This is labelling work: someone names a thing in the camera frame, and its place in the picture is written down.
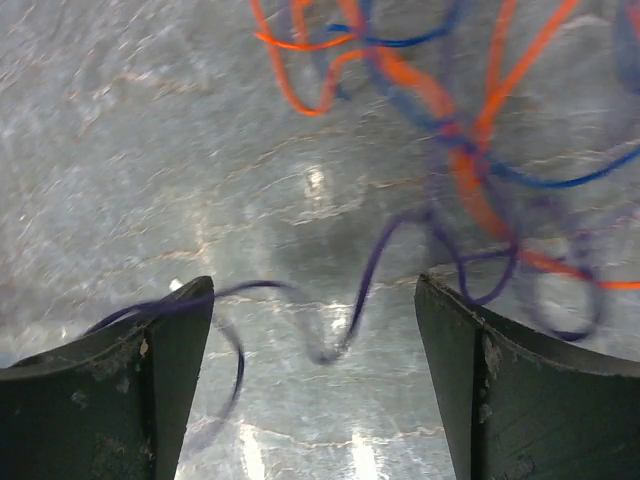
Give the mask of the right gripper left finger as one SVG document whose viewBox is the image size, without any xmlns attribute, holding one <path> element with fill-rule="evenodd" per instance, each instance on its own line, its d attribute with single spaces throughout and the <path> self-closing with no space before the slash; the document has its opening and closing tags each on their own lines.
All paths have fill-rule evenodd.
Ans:
<svg viewBox="0 0 640 480">
<path fill-rule="evenodd" d="M 198 277 L 157 307 L 2 369 L 2 478 L 174 478 L 213 293 Z"/>
</svg>

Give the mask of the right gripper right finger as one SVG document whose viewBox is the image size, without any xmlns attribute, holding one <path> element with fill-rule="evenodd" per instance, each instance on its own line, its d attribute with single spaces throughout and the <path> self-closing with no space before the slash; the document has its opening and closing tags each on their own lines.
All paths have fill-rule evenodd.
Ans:
<svg viewBox="0 0 640 480">
<path fill-rule="evenodd" d="M 635 479 L 639 366 L 464 301 L 430 276 L 415 310 L 459 479 Z"/>
</svg>

